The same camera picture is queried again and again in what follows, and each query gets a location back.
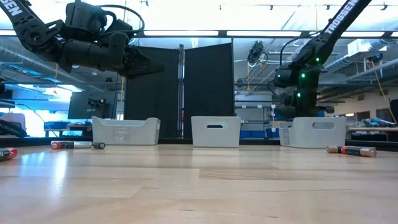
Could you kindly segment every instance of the white plastic bin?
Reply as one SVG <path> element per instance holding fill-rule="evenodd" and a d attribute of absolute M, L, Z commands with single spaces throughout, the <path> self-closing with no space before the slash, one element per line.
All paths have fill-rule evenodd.
<path fill-rule="evenodd" d="M 93 117 L 93 140 L 109 145 L 153 146 L 159 140 L 160 120 L 117 121 Z"/>
<path fill-rule="evenodd" d="M 239 147 L 240 117 L 193 116 L 194 147 Z"/>
<path fill-rule="evenodd" d="M 278 122 L 281 146 L 326 148 L 344 146 L 346 118 L 294 118 L 293 122 Z"/>

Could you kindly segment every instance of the black partition panel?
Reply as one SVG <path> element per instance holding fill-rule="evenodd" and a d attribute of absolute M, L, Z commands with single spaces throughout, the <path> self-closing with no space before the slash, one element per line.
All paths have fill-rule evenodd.
<path fill-rule="evenodd" d="M 124 119 L 160 119 L 160 138 L 177 137 L 178 50 L 140 47 L 144 55 L 162 62 L 165 71 L 128 80 Z"/>
<path fill-rule="evenodd" d="M 185 51 L 184 138 L 192 116 L 234 116 L 232 44 Z"/>

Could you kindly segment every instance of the battery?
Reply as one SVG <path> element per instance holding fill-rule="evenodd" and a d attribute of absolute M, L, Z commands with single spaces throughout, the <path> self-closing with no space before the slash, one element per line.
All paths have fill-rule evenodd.
<path fill-rule="evenodd" d="M 52 141 L 51 149 L 83 149 L 91 148 L 92 142 L 83 141 Z"/>
<path fill-rule="evenodd" d="M 104 149 L 105 146 L 106 146 L 106 144 L 103 142 L 93 142 L 93 147 L 95 149 Z"/>
<path fill-rule="evenodd" d="M 377 155 L 375 147 L 328 146 L 326 150 L 329 153 L 342 153 L 352 156 L 376 157 Z"/>
<path fill-rule="evenodd" d="M 18 151 L 16 148 L 0 148 L 0 162 L 11 160 L 17 155 Z"/>

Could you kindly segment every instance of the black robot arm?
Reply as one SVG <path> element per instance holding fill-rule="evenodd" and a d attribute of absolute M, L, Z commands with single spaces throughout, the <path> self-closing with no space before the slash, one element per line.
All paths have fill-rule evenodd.
<path fill-rule="evenodd" d="M 134 33 L 144 29 L 144 21 L 139 30 L 133 30 L 113 12 L 76 0 L 67 5 L 65 23 L 57 20 L 44 24 L 29 6 L 26 0 L 0 1 L 21 44 L 41 59 L 58 63 L 67 72 L 71 72 L 72 65 L 82 65 L 134 78 L 164 70 L 161 63 L 128 45 Z M 113 22 L 105 30 L 107 16 L 111 16 Z"/>
<path fill-rule="evenodd" d="M 337 40 L 355 21 L 371 0 L 347 0 L 329 24 L 300 50 L 293 61 L 281 65 L 275 74 L 274 85 L 281 88 L 296 86 L 297 91 L 285 98 L 285 106 L 280 113 L 288 117 L 315 116 L 319 74 Z"/>

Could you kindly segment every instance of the wood grain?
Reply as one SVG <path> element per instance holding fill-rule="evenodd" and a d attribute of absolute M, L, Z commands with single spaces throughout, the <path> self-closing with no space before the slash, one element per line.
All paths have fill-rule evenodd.
<path fill-rule="evenodd" d="M 396 223 L 398 154 L 184 145 L 20 148 L 0 223 Z"/>

